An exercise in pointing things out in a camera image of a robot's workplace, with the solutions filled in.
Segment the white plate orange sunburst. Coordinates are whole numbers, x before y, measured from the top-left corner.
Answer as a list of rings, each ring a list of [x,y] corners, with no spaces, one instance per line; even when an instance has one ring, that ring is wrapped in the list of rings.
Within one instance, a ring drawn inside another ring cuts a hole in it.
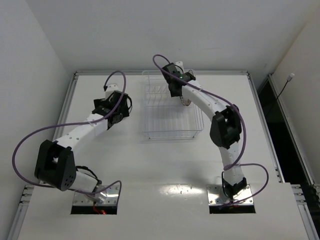
[[[189,100],[188,98],[185,98],[183,96],[180,96],[179,99],[180,99],[180,102],[182,103],[182,105],[186,106],[186,107],[188,107],[192,103],[191,100]]]

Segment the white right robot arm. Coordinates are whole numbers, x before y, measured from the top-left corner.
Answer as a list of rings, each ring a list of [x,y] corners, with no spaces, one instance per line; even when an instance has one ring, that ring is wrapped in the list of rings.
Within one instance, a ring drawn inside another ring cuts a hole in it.
[[[162,68],[170,95],[179,97],[184,106],[195,104],[211,121],[209,136],[219,148],[223,164],[222,188],[224,194],[232,200],[247,186],[240,166],[244,150],[239,150],[242,133],[239,109],[231,103],[224,103],[217,97],[204,93],[191,72],[182,73],[177,67],[174,63],[169,63]]]

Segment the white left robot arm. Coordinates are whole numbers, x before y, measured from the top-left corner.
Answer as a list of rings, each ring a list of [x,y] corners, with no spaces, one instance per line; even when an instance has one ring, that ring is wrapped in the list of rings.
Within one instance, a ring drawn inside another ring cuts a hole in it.
[[[127,93],[113,91],[108,98],[98,98],[94,110],[83,125],[54,141],[45,140],[39,147],[34,176],[60,191],[76,190],[93,193],[100,180],[78,171],[76,156],[80,150],[100,134],[130,115]]]

